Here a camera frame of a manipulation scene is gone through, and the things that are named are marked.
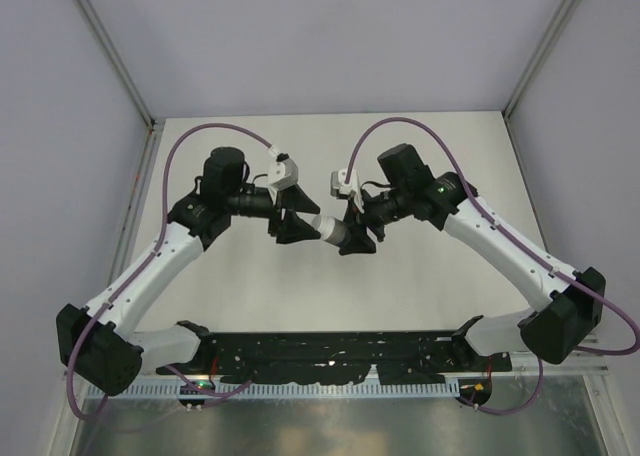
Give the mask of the white vitamin pill bottle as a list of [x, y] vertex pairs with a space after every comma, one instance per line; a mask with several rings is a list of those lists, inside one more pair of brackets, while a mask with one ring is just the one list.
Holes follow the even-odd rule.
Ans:
[[311, 225], [327, 244], [342, 248], [350, 242], [351, 233], [347, 225], [334, 217], [316, 215]]

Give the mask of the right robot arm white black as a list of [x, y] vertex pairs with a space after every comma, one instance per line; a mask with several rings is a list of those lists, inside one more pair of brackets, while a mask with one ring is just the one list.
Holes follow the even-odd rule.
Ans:
[[603, 294], [604, 277], [595, 269], [573, 269], [526, 241], [518, 248], [474, 189], [459, 176], [433, 176], [416, 149], [397, 145], [378, 158], [387, 185], [376, 196], [362, 190], [355, 173], [331, 175], [331, 193], [348, 202], [334, 239], [342, 255], [373, 254], [387, 225], [406, 217], [426, 221], [466, 244], [500, 272], [525, 298], [528, 309], [498, 317], [476, 316], [452, 335], [452, 357], [474, 370], [488, 356], [530, 351], [542, 361], [560, 364], [601, 320], [602, 305], [575, 288], [581, 283]]

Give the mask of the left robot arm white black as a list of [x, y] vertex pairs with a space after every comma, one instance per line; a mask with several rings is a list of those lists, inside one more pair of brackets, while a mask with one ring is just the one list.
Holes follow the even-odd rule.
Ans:
[[84, 307], [68, 304], [58, 313], [62, 363], [108, 396], [123, 393], [139, 374], [166, 365], [206, 372], [214, 359], [213, 335], [206, 327], [180, 321], [166, 330], [140, 332], [142, 317], [233, 217], [265, 219], [277, 243], [292, 244], [319, 239], [319, 232], [300, 217], [319, 212], [299, 187], [298, 168], [288, 155], [276, 155], [267, 186], [259, 187], [248, 181], [241, 150], [214, 149], [194, 189], [167, 213], [146, 254]]

